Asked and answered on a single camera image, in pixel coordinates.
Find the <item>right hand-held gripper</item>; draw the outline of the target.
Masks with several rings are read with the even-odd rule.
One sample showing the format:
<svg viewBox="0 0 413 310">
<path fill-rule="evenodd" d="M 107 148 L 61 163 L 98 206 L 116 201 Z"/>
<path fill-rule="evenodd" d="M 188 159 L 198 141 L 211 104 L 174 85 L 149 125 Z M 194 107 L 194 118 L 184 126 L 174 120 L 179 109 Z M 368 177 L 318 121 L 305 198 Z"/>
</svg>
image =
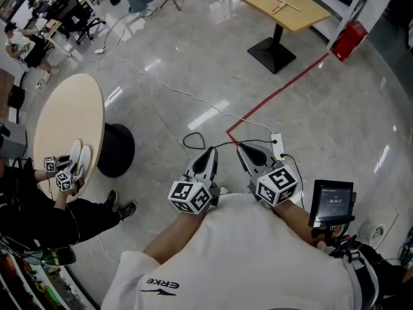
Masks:
<svg viewBox="0 0 413 310">
<path fill-rule="evenodd" d="M 245 172 L 253 177 L 258 169 L 273 167 L 277 159 L 266 147 L 254 143 L 240 143 L 237 146 L 237 156 Z M 271 207 L 291 198 L 298 185 L 298 178 L 289 165 L 282 165 L 276 169 L 260 175 L 249 186 L 256 199 L 263 200 Z"/>
</svg>

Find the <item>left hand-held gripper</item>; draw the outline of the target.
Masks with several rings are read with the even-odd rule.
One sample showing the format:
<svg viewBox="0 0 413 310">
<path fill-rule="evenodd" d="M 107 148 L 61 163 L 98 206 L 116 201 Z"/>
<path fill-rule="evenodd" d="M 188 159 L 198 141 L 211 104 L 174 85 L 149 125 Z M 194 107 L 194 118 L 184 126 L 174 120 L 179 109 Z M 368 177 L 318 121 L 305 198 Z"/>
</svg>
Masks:
<svg viewBox="0 0 413 310">
<path fill-rule="evenodd" d="M 208 205 L 217 207 L 220 190 L 214 182 L 218 152 L 209 147 L 187 165 L 186 173 L 172 184 L 169 202 L 180 212 L 199 214 Z"/>
</svg>

